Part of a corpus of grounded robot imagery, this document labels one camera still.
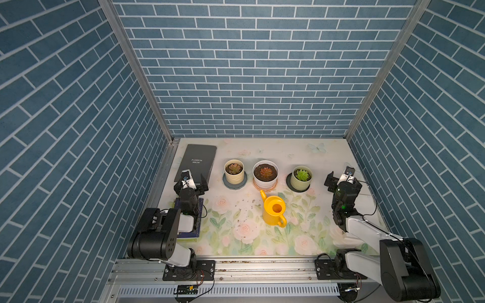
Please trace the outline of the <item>aluminium corner post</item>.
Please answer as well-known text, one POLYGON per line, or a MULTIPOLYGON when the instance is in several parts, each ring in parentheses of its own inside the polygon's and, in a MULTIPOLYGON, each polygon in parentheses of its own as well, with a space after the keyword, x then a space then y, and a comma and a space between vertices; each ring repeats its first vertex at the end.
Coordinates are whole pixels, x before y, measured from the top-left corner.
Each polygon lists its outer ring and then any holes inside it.
POLYGON ((376 78, 373 84, 371 85, 368 94, 363 99, 360 105, 360 108, 356 112, 355 118, 352 120, 348 130, 344 135, 344 138, 348 142, 351 141, 351 138, 354 136, 359 124, 363 120, 368 109, 371 107, 375 97, 377 96, 377 93, 379 92, 380 88, 384 84, 384 81, 386 80, 386 77, 389 75, 391 69, 394 67, 394 64, 396 63, 397 59, 399 58, 399 55, 404 49, 406 42, 409 40, 410 36, 412 35, 415 27, 417 26, 419 20, 422 18, 430 2, 431 2, 430 0, 417 0, 415 2, 415 5, 410 11, 410 15, 405 21, 405 24, 402 30, 399 32, 398 36, 396 37, 395 42, 391 47, 387 57, 385 58, 382 67, 378 71, 376 78))
POLYGON ((147 102, 152 110, 152 112, 155 115, 155 118, 167 138, 167 141, 169 142, 169 145, 173 143, 174 138, 170 133, 169 127, 167 123, 165 122, 165 119, 163 117, 162 111, 159 107, 159 104, 155 98, 154 93, 152 92, 152 89, 150 87, 150 84, 148 82, 147 77, 145 76, 145 73, 143 71, 143 68, 136 56, 136 53, 133 49, 133 46, 131 45, 130 39, 128 37, 128 34, 126 33, 126 30, 121 22, 121 19, 117 13, 117 10, 115 8, 115 5, 113 1, 108 1, 108 0, 99 0, 99 4, 102 8, 102 11, 104 12, 108 23, 110 24, 112 31, 115 34, 115 37, 126 57, 128 60, 128 63, 131 66, 131 69, 134 72, 135 78, 138 81, 138 84, 140 85, 140 88, 142 89, 145 97, 147 98, 147 102))

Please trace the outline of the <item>cream ribbed plant pot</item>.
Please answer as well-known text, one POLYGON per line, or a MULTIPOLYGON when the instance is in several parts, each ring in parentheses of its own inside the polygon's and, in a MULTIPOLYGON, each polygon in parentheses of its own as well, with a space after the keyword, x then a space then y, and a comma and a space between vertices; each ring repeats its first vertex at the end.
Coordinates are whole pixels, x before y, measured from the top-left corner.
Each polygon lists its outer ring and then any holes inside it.
POLYGON ((229 160, 224 168, 225 177, 229 184, 237 185, 243 182, 245 177, 245 167, 242 161, 229 160))

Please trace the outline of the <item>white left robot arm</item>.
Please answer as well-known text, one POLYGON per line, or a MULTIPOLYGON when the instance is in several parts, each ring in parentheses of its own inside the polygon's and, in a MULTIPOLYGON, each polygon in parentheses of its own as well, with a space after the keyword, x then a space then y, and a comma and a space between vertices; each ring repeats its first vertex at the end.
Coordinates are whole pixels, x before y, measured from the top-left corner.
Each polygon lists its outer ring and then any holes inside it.
POLYGON ((179 196, 179 207, 161 210, 147 208, 142 214, 127 247, 131 259, 161 261, 181 270, 196 270, 197 257, 193 249, 177 243, 180 233, 193 232, 202 219, 200 196, 208 191, 205 178, 191 185, 181 178, 174 189, 179 196))

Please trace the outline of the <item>green plant pot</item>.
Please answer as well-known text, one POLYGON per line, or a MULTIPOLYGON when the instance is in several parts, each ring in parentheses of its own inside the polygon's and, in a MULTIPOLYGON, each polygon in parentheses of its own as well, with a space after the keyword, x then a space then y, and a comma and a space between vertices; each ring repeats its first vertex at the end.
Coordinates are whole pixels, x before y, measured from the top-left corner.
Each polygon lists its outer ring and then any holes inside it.
POLYGON ((300 165, 295 167, 290 175, 290 185, 296 192, 304 192, 310 187, 312 178, 311 169, 300 165))

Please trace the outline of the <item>aluminium corner post right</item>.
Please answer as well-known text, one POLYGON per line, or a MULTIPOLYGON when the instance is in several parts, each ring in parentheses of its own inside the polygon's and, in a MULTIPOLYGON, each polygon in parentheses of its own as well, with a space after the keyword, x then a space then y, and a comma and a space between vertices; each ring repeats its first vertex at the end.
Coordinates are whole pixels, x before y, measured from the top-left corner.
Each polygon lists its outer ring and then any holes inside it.
POLYGON ((344 135, 344 138, 348 142, 351 141, 351 138, 354 136, 359 124, 363 120, 368 109, 371 107, 375 97, 377 96, 377 93, 379 92, 380 88, 384 84, 384 81, 386 80, 386 77, 389 75, 391 69, 394 67, 394 64, 396 63, 397 59, 399 58, 399 55, 404 49, 406 42, 409 40, 410 36, 412 35, 415 27, 417 26, 419 20, 422 18, 430 2, 431 2, 430 0, 417 0, 415 2, 415 5, 410 11, 410 15, 405 21, 405 24, 402 30, 399 32, 398 36, 396 37, 395 42, 391 47, 387 57, 385 58, 382 67, 378 71, 376 78, 373 84, 371 85, 368 94, 363 99, 360 105, 360 108, 356 112, 355 118, 352 120, 348 130, 344 135))

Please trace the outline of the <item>pink saucer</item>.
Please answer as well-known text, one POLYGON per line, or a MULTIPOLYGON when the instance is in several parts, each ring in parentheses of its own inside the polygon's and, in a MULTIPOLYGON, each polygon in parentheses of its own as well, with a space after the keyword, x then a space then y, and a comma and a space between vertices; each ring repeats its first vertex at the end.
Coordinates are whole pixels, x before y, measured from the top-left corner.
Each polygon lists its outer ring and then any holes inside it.
POLYGON ((255 182, 255 180, 253 180, 253 185, 254 187, 258 190, 258 191, 261 191, 263 190, 264 192, 269 192, 269 191, 273 191, 276 187, 277 187, 277 182, 275 184, 273 184, 271 187, 269 188, 262 188, 260 187, 259 185, 257 185, 255 182))

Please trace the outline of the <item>aluminium corner post left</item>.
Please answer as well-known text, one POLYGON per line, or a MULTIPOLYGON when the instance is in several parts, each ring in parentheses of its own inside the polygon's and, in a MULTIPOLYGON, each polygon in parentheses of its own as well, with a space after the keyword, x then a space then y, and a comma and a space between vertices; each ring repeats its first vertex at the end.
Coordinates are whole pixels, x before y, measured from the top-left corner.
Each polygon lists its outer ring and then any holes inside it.
POLYGON ((112 31, 115 34, 115 37, 126 57, 128 60, 128 63, 131 66, 131 69, 134 72, 135 78, 138 81, 138 84, 140 85, 140 88, 142 89, 145 97, 147 98, 147 102, 152 110, 152 112, 155 115, 155 118, 167 138, 167 141, 169 142, 169 145, 173 143, 174 138, 170 133, 169 127, 167 123, 165 122, 165 119, 163 117, 162 111, 159 107, 159 104, 155 98, 154 93, 152 92, 152 89, 150 87, 150 84, 148 82, 147 77, 145 76, 145 73, 143 71, 143 68, 136 56, 136 53, 133 49, 133 46, 131 45, 130 39, 128 37, 128 34, 126 33, 126 30, 121 22, 121 19, 117 13, 117 10, 115 8, 115 5, 113 1, 108 1, 108 0, 99 0, 99 4, 102 8, 102 11, 104 12, 108 23, 110 24, 112 31))

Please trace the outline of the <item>white plant pot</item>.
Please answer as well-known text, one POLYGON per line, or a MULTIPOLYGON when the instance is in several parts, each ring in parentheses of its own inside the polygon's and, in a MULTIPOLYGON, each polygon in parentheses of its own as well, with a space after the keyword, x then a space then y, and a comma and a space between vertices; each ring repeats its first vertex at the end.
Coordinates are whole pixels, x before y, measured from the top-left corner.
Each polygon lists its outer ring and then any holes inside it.
POLYGON ((253 168, 253 185, 258 190, 270 191, 277 185, 279 169, 274 162, 261 160, 253 168))

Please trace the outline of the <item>bright green succulent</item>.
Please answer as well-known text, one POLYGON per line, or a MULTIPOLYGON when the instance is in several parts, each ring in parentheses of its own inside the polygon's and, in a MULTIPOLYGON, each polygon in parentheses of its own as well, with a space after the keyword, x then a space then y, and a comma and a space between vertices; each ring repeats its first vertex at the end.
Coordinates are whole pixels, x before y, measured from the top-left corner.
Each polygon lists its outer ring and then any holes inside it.
POLYGON ((301 182, 307 182, 311 179, 311 173, 304 169, 298 169, 294 172, 295 178, 301 182))

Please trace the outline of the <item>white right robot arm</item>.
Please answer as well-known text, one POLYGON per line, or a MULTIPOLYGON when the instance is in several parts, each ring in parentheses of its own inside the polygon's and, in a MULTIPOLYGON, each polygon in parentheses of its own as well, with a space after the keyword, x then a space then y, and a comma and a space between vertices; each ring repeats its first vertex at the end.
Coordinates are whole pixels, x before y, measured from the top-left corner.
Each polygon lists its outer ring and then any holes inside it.
POLYGON ((365 242, 378 252, 340 249, 334 258, 322 253, 314 261, 318 280, 371 279, 383 286, 396 302, 438 299, 441 288, 424 244, 384 231, 355 208, 362 184, 347 167, 341 177, 327 175, 324 185, 332 197, 333 220, 341 231, 365 242))

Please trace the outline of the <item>yellow watering can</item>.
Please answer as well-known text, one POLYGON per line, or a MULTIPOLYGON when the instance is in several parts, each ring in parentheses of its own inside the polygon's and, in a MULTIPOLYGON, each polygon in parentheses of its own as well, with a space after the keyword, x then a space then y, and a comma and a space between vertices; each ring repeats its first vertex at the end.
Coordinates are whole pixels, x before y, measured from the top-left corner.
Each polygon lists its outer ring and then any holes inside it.
POLYGON ((284 216, 286 205, 279 196, 267 196, 263 190, 260 190, 261 198, 263 199, 263 220, 266 224, 271 226, 279 226, 285 228, 287 226, 287 219, 284 216))

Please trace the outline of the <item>pink-green succulent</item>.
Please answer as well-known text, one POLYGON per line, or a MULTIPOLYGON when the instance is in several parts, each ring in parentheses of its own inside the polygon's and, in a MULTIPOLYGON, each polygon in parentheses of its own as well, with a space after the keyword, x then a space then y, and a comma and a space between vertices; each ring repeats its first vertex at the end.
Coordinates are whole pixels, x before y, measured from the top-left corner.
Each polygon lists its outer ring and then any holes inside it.
POLYGON ((237 163, 231 163, 226 167, 226 173, 230 175, 238 175, 243 171, 243 167, 237 163))

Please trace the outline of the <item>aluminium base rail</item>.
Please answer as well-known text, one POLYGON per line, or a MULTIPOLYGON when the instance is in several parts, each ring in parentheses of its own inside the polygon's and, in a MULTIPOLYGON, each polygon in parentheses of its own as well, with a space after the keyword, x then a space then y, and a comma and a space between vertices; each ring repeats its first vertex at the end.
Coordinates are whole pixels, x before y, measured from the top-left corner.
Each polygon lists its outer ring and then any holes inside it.
POLYGON ((318 280, 316 256, 202 256, 195 271, 161 261, 116 261, 101 302, 219 302, 222 299, 305 299, 356 294, 379 288, 371 279, 318 280), (175 296, 178 285, 198 285, 198 295, 175 296))

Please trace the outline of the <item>green circuit board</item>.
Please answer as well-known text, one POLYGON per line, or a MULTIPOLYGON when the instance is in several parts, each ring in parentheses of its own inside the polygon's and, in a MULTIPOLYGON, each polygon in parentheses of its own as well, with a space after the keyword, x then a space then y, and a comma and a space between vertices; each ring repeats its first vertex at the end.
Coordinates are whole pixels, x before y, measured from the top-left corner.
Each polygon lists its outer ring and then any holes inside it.
POLYGON ((174 295, 198 295, 198 288, 198 285, 178 285, 174 295))

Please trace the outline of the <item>dark green saucer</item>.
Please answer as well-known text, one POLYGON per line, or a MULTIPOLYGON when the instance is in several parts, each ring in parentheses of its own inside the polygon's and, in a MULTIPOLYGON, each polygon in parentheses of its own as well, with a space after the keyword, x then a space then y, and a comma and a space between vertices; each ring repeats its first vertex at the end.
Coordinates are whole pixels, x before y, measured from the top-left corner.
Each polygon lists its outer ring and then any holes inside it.
POLYGON ((296 193, 303 193, 309 189, 311 179, 309 181, 301 181, 297 179, 293 173, 290 173, 286 177, 286 184, 291 191, 296 193))

